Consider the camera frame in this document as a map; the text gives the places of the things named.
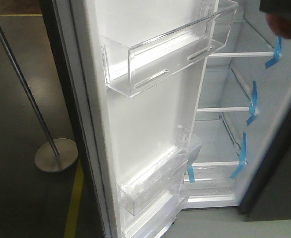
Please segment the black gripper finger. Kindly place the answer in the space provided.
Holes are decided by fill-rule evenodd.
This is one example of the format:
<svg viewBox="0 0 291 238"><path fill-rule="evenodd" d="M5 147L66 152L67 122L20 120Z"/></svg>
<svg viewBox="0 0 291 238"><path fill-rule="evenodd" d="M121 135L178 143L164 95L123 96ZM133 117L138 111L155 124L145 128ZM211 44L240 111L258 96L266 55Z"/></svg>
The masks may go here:
<svg viewBox="0 0 291 238"><path fill-rule="evenodd" d="M291 22L291 0L261 0L259 10L275 14Z"/></svg>

